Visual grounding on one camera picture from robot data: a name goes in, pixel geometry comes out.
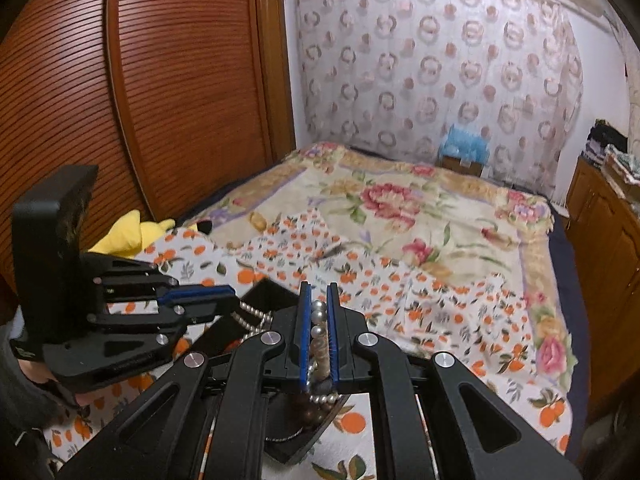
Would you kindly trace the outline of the person's left hand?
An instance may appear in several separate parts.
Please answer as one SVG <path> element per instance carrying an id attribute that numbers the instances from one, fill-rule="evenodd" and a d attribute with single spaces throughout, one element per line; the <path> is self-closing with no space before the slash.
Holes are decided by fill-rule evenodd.
<path id="1" fill-rule="evenodd" d="M 74 396 L 52 379 L 33 382 L 10 347 L 13 323 L 1 326 L 1 419 L 20 434 L 46 429 L 79 408 Z"/>

